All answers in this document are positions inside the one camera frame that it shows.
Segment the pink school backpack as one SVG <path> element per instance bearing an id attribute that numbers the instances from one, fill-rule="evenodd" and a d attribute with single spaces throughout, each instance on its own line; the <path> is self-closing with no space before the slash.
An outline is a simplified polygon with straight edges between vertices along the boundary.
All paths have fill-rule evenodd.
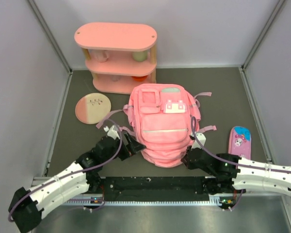
<path id="1" fill-rule="evenodd" d="M 184 87 L 177 84 L 145 83 L 135 87 L 122 111 L 128 116 L 129 133 L 145 145 L 141 154 L 158 167 L 181 165 L 193 133 L 215 131 L 210 125 L 191 129 L 191 118 L 201 120 L 200 103 Z"/>

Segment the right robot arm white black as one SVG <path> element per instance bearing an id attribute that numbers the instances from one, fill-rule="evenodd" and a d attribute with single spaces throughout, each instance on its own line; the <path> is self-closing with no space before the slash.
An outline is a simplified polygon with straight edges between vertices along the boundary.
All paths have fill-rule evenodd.
<path id="1" fill-rule="evenodd" d="M 200 169 L 214 177 L 210 190 L 274 192 L 291 197 L 291 166 L 262 163 L 221 153 L 211 155 L 200 148 L 188 149 L 181 159 L 190 170 Z"/>

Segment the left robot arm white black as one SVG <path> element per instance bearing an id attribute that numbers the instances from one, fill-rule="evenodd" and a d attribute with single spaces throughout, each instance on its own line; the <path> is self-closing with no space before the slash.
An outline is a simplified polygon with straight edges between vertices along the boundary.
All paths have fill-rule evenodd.
<path id="1" fill-rule="evenodd" d="M 15 223 L 21 233 L 30 232 L 66 201 L 86 192 L 98 191 L 98 173 L 105 164 L 115 158 L 125 160 L 145 148 L 127 133 L 102 137 L 95 147 L 83 153 L 59 174 L 28 190 L 19 188 L 8 208 L 8 221 Z"/>

